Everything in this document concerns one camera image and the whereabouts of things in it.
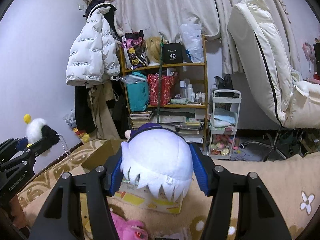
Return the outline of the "white black fluffy plush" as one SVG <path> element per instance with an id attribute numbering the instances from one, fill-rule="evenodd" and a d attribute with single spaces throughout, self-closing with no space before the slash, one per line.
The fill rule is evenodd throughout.
<path id="1" fill-rule="evenodd" d="M 47 125 L 46 120 L 43 118 L 32 119 L 30 114 L 26 114 L 23 120 L 27 124 L 26 137 L 28 147 L 44 138 L 48 138 L 52 145 L 56 145 L 59 142 L 59 135 Z"/>

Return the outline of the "pink plush bear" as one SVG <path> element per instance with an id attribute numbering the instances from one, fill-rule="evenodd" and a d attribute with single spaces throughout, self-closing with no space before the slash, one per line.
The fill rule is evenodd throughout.
<path id="1" fill-rule="evenodd" d="M 125 220 L 113 212 L 111 212 L 111 216 L 120 240 L 147 240 L 149 238 L 144 222 Z"/>

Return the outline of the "white haired plush head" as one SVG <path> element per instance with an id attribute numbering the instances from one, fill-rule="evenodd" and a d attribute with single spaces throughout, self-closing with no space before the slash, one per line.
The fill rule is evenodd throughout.
<path id="1" fill-rule="evenodd" d="M 177 133 L 155 123 L 131 130 L 121 143 L 121 172 L 138 189 L 148 187 L 158 198 L 163 189 L 168 200 L 188 193 L 193 177 L 189 144 Z"/>

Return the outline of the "beige patterned blanket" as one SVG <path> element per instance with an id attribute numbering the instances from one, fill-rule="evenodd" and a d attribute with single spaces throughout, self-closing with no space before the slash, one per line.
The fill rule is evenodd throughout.
<path id="1" fill-rule="evenodd" d="M 319 153 L 287 160 L 221 161 L 187 148 L 186 193 L 151 192 L 143 168 L 167 161 L 134 142 L 93 140 L 33 179 L 18 194 L 32 239 L 81 239 L 181 233 L 187 239 L 300 239 L 319 226 Z"/>

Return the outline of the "open cardboard box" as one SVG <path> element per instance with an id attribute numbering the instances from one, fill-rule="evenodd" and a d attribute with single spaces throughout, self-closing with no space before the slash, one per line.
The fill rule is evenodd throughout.
<path id="1" fill-rule="evenodd" d="M 94 142 L 99 143 L 97 149 L 82 164 L 82 168 L 87 172 L 103 165 L 106 159 L 116 154 L 121 146 L 121 140 L 94 140 Z M 158 198 L 155 198 L 148 187 L 137 189 L 126 179 L 122 180 L 119 191 L 112 199 L 141 209 L 171 214 L 179 214 L 183 203 L 183 196 L 180 196 L 175 202 L 170 202 L 166 198 L 164 190 L 160 189 Z"/>

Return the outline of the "beige trench coat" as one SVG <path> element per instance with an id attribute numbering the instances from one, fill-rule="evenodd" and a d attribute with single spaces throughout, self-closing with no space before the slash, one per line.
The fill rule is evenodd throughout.
<path id="1" fill-rule="evenodd" d="M 114 92 L 110 80 L 102 85 L 89 89 L 88 105 L 94 123 L 94 131 L 89 133 L 91 139 L 120 139 L 107 102 L 114 99 Z"/>

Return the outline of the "stack of books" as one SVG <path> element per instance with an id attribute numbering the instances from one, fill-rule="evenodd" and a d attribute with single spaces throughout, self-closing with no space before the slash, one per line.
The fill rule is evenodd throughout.
<path id="1" fill-rule="evenodd" d="M 150 122 L 153 116 L 153 111 L 132 112 L 129 114 L 131 120 L 131 128 L 138 129 L 140 126 Z"/>

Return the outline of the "white puffer jacket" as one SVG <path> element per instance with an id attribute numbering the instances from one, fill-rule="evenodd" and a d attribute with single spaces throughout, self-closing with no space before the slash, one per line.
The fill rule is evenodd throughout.
<path id="1" fill-rule="evenodd" d="M 119 75 L 117 43 L 105 15 L 115 7 L 99 3 L 88 12 L 86 24 L 73 42 L 66 69 L 69 86 L 93 86 Z"/>

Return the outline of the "cream padded recliner chair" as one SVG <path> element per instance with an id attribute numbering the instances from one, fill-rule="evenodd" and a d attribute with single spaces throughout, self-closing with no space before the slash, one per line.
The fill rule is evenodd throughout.
<path id="1" fill-rule="evenodd" d="M 256 103 L 285 128 L 319 128 L 319 85 L 302 79 L 287 58 L 264 0 L 242 0 L 227 25 Z"/>

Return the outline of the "white rolling cart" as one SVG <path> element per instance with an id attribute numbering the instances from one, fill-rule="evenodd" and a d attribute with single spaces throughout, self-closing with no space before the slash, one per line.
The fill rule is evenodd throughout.
<path id="1" fill-rule="evenodd" d="M 239 149 L 239 139 L 236 133 L 241 100 L 241 92 L 238 90 L 216 89 L 212 91 L 208 156 L 227 160 Z"/>

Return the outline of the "teal shopping bag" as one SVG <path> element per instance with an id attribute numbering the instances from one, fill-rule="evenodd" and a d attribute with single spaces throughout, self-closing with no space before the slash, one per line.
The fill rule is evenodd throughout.
<path id="1" fill-rule="evenodd" d="M 149 84 L 147 77 L 139 72 L 127 76 L 127 94 L 132 112 L 146 110 L 149 105 Z"/>

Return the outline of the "black pink cartoon bag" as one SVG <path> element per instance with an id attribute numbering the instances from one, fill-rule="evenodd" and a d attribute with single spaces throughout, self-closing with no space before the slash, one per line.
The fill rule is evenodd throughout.
<path id="1" fill-rule="evenodd" d="M 122 36 L 122 48 L 124 51 L 126 68 L 134 70 L 147 66 L 147 58 L 144 47 L 144 32 L 125 33 Z"/>

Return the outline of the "wooden bookshelf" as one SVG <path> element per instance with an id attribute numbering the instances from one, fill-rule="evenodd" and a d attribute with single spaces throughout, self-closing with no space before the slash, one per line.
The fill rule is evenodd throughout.
<path id="1" fill-rule="evenodd" d="M 204 54 L 204 62 L 197 62 L 197 63 L 173 63 L 173 64 L 156 64 L 154 66 L 146 66 L 146 67 L 138 67 L 134 70 L 127 68 L 126 59 L 124 55 L 123 47 L 120 48 L 120 66 L 121 66 L 121 73 L 122 75 L 132 74 L 133 72 L 138 71 L 145 71 L 150 69 L 155 69 L 163 72 L 163 69 L 165 68 L 176 68 L 178 70 L 178 73 L 180 73 L 182 70 L 181 68 L 190 68 L 190 67 L 202 67 L 203 68 L 203 79 L 190 79 L 190 83 L 194 85 L 196 88 L 198 88 L 198 91 L 200 86 L 203 86 L 203 92 L 204 92 L 204 98 L 201 100 L 201 102 L 197 103 L 188 103 L 188 104 L 173 104 L 168 103 L 166 105 L 147 105 L 143 112 L 148 110 L 154 110 L 154 109 L 160 109 L 160 108 L 195 108 L 195 109 L 205 109 L 204 112 L 204 121 L 203 121 L 203 132 L 202 132 L 202 139 L 198 144 L 202 143 L 202 149 L 204 150 L 206 146 L 206 140 L 207 140 L 207 129 L 208 129 L 208 120 L 207 120 L 207 114 L 208 114 L 208 75 L 207 75 L 207 57 L 206 57 L 206 44 L 205 44 L 205 37 L 204 35 L 201 36 L 202 38 L 202 50 Z"/>

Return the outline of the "red patterned bag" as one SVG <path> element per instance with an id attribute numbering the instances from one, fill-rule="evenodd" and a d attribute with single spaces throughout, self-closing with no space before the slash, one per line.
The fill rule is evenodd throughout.
<path id="1" fill-rule="evenodd" d="M 149 85 L 149 104 L 151 106 L 157 106 L 158 96 L 158 74 L 149 74 L 147 77 Z M 167 105 L 171 100 L 171 90 L 176 83 L 175 76 L 162 75 L 162 87 L 161 87 L 161 106 Z"/>

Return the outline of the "black box marked 40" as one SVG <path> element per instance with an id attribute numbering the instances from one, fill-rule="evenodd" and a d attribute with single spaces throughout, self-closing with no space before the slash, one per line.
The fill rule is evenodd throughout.
<path id="1" fill-rule="evenodd" d="M 166 43 L 163 45 L 163 63 L 182 63 L 182 45 L 180 43 Z"/>

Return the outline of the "green pole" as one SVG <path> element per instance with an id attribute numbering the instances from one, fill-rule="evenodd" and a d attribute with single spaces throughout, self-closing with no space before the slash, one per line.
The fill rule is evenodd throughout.
<path id="1" fill-rule="evenodd" d="M 163 66 L 163 41 L 164 41 L 163 33 L 159 32 L 159 34 L 161 35 L 161 42 L 160 42 L 160 58 L 159 58 L 159 73 L 158 73 L 157 124 L 159 124 L 159 120 L 160 120 L 162 66 Z"/>

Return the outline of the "floral curtain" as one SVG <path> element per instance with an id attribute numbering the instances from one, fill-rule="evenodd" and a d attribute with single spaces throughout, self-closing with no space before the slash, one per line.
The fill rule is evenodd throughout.
<path id="1" fill-rule="evenodd" d="M 199 23 L 209 40 L 222 42 L 222 70 L 242 72 L 234 42 L 227 31 L 232 6 L 242 0 L 116 0 L 116 19 L 125 33 L 144 31 L 145 37 L 164 34 L 179 41 L 181 24 Z M 295 37 L 283 0 L 264 0 L 283 39 L 291 66 L 300 70 Z"/>

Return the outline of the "translucent plastic bag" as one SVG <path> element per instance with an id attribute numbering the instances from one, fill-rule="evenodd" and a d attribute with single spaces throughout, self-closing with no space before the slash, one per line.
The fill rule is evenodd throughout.
<path id="1" fill-rule="evenodd" d="M 185 49 L 194 63 L 204 62 L 202 46 L 202 27 L 197 24 L 182 24 L 179 26 L 180 37 Z"/>

